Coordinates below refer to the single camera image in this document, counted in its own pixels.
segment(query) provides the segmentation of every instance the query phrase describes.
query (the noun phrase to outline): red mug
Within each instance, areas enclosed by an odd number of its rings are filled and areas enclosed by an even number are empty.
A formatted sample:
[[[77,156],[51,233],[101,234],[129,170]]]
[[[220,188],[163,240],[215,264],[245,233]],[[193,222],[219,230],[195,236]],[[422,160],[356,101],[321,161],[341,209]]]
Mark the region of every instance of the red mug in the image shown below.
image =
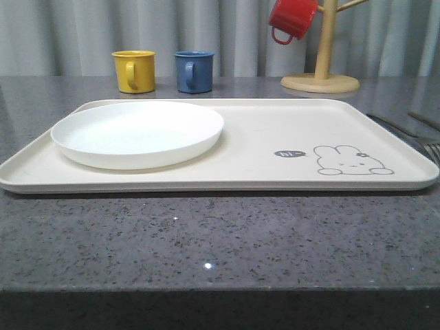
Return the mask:
[[[317,9],[316,0],[276,0],[269,18],[272,38],[281,45],[288,45],[294,37],[301,39],[309,29]],[[288,33],[289,39],[277,39],[275,29]]]

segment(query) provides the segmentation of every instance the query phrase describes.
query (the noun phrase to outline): tray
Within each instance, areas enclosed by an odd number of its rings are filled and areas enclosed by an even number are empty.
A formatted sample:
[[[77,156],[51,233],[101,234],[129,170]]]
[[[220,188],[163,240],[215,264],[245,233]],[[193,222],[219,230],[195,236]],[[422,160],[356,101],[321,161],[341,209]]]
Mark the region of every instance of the tray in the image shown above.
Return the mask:
[[[191,190],[416,190],[436,182],[429,159],[351,105],[320,99],[185,99],[223,116],[206,153],[148,170],[102,170],[66,158],[50,131],[0,165],[15,193]],[[132,100],[99,100],[75,112]]]

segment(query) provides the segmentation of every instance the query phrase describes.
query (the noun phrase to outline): mug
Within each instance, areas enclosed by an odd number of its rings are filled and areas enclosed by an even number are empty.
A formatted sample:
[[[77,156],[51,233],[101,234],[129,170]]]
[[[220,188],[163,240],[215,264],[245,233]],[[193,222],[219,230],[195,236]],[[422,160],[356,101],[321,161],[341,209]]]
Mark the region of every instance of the mug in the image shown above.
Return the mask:
[[[316,0],[277,0],[269,24],[272,26],[272,38],[281,45],[288,45],[293,37],[301,39],[314,19],[318,2]],[[289,34],[286,41],[275,36],[275,29]]]
[[[155,52],[123,50],[111,53],[115,58],[118,88],[124,93],[146,93],[156,88],[154,72]]]
[[[182,51],[174,55],[179,91],[184,93],[212,91],[213,52]]]

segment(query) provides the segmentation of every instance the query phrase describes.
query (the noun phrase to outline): plate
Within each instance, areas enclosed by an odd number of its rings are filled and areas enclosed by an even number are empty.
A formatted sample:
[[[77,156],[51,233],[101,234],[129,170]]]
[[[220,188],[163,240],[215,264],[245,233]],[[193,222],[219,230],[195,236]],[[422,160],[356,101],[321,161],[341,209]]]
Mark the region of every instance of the plate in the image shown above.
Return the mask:
[[[201,155],[217,142],[223,118],[173,101],[125,102],[81,111],[57,122],[52,140],[80,164],[114,170],[156,168]]]

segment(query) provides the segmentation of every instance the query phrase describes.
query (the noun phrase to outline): fork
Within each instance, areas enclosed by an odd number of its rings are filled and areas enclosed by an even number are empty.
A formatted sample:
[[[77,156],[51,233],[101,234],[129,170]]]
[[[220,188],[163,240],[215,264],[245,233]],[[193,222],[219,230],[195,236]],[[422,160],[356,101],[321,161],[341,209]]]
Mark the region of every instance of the fork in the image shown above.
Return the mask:
[[[440,124],[438,122],[412,111],[408,112],[408,115],[440,132]]]
[[[430,137],[418,136],[418,135],[408,131],[407,129],[395,124],[394,122],[391,122],[390,120],[383,118],[379,115],[368,113],[367,117],[369,117],[375,121],[383,122],[383,123],[395,128],[395,129],[397,129],[398,131],[401,131],[403,134],[410,136],[414,141],[416,141],[416,143],[418,143],[429,154],[430,158],[437,165],[437,167],[440,167],[440,140],[432,139]]]

